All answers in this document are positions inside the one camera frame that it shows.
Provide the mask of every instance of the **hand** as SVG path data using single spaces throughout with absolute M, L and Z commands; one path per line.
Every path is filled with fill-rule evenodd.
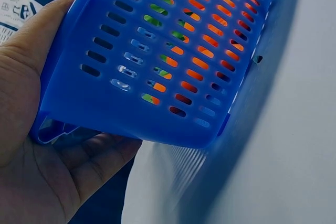
M 67 223 L 138 151 L 141 141 L 101 134 L 55 150 L 27 135 L 40 73 L 74 0 L 56 0 L 0 46 L 0 223 Z

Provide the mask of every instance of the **skin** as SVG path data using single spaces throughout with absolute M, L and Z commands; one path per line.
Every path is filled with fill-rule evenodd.
M 141 146 L 140 140 L 100 134 L 56 150 L 27 137 L 40 73 L 73 1 L 48 4 L 0 46 L 0 223 L 67 223 Z

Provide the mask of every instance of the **finger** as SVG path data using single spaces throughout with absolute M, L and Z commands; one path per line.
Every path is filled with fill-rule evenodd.
M 0 52 L 40 75 L 57 29 L 73 1 L 55 0 L 46 5 L 0 46 Z
M 122 136 L 102 133 L 75 146 L 58 150 L 58 155 L 69 170 L 112 148 L 124 139 Z
M 70 171 L 82 204 L 136 155 L 141 143 L 126 139 Z

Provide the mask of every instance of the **basket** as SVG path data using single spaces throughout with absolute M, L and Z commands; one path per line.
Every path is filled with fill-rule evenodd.
M 41 76 L 31 128 L 78 126 L 201 148 L 220 135 L 271 0 L 76 0 Z

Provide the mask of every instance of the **blue plastic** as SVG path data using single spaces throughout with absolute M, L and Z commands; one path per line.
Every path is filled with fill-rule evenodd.
M 223 131 L 270 3 L 76 0 L 42 73 L 32 138 L 77 125 L 206 146 Z

